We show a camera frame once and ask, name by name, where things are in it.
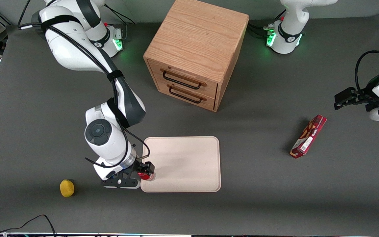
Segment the red snack box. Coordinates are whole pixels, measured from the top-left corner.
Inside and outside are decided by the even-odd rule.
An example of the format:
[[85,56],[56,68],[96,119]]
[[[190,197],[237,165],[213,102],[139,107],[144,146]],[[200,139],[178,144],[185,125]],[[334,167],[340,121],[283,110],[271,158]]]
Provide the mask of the red snack box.
[[301,137],[298,141],[296,141],[295,145],[292,147],[292,150],[289,152],[293,158],[299,158],[310,150],[311,144],[317,138],[317,135],[320,133],[325,121],[327,121],[327,119],[318,114],[310,121],[310,123],[308,123],[308,126],[302,132]]

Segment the yellow sponge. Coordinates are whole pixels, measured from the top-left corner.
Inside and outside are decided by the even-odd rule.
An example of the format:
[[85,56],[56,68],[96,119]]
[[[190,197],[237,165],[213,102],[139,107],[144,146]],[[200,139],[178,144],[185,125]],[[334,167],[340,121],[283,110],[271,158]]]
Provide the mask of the yellow sponge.
[[59,185],[59,190],[64,197],[68,198],[74,193],[74,184],[68,179],[64,179]]

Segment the drawer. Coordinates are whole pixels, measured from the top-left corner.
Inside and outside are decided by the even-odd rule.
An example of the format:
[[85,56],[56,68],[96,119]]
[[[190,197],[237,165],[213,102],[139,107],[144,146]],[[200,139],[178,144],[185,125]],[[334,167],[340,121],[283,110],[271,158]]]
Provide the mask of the drawer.
[[197,105],[211,111],[215,107],[215,100],[208,96],[194,93],[189,90],[184,90],[171,85],[171,83],[163,83],[162,81],[158,81],[158,86],[161,93],[183,100],[190,104]]
[[189,75],[185,72],[180,72],[178,69],[173,69],[170,66],[152,60],[148,60],[148,62],[156,81],[215,98],[217,83],[200,79],[197,76]]

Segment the gray tabletop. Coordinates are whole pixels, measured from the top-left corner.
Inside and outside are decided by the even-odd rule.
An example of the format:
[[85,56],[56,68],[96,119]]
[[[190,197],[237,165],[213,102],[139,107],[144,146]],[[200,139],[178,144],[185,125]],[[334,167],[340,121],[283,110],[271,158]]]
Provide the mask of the gray tabletop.
[[[217,113],[156,90],[142,56],[158,26],[129,26],[114,58],[147,109],[130,130],[143,139],[216,136],[221,189],[101,187],[83,159],[96,158],[83,132],[86,110],[111,97],[109,82],[63,68],[33,30],[15,30],[0,65],[0,230],[47,214],[58,232],[379,236],[379,122],[363,105],[333,108],[334,95],[354,85],[357,58],[379,50],[379,15],[311,20],[289,55],[247,34]],[[367,56],[362,85],[377,74],[379,55]],[[291,146],[317,114],[325,127],[293,159]],[[63,179],[75,181],[74,197],[60,195]],[[50,229],[42,219],[24,231]]]

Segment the wooden drawer cabinet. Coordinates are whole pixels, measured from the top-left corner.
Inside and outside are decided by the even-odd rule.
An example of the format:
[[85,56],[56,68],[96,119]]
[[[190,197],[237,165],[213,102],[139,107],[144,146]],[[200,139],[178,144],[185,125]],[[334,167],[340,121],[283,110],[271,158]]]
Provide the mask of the wooden drawer cabinet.
[[246,14],[176,0],[143,56],[157,89],[216,112],[247,24]]

